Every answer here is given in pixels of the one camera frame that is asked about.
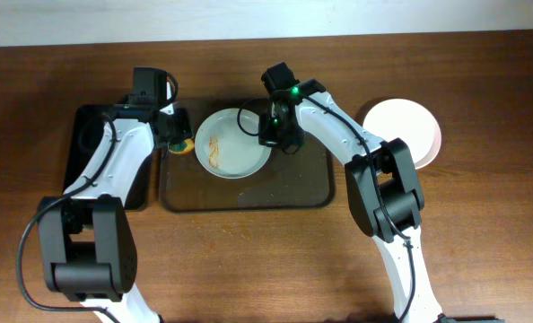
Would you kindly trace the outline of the yellow green sponge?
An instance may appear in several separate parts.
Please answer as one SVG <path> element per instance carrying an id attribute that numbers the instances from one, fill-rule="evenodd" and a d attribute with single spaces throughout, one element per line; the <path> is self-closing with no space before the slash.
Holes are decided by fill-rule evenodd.
<path id="1" fill-rule="evenodd" d="M 192 138 L 185 139 L 177 144 L 169 144 L 168 152 L 171 154 L 183 155 L 192 152 L 195 149 L 195 143 Z"/>

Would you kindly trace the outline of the grey-white plate with sauce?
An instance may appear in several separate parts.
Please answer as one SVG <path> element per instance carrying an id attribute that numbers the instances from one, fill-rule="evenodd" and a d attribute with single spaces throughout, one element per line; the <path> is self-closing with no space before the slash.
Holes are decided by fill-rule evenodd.
<path id="1" fill-rule="evenodd" d="M 195 153 L 199 163 L 211 174 L 223 179 L 242 179 L 266 165 L 271 149 L 245 134 L 258 129 L 258 115 L 249 110 L 222 109 L 198 127 Z"/>

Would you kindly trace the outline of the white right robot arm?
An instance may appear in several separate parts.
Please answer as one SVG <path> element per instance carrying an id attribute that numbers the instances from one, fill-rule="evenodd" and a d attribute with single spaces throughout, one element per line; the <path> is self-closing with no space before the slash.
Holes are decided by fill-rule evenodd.
<path id="1" fill-rule="evenodd" d="M 349 210 L 381 254 L 398 321 L 442 322 L 421 247 L 424 194 L 407 144 L 365 130 L 334 102 L 317 80 L 301 82 L 286 63 L 261 76 L 269 99 L 258 142 L 295 153 L 314 136 L 344 166 Z"/>

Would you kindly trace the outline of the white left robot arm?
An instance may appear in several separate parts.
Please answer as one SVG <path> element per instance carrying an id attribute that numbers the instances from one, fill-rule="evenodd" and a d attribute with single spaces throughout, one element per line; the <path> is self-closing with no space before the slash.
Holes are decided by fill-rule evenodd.
<path id="1" fill-rule="evenodd" d="M 160 322 L 136 283 L 137 251 L 125 205 L 153 151 L 192 136 L 188 113 L 174 103 L 175 77 L 137 67 L 127 99 L 98 111 L 91 159 L 59 197 L 45 197 L 28 226 L 39 231 L 43 277 L 51 292 L 103 322 Z"/>

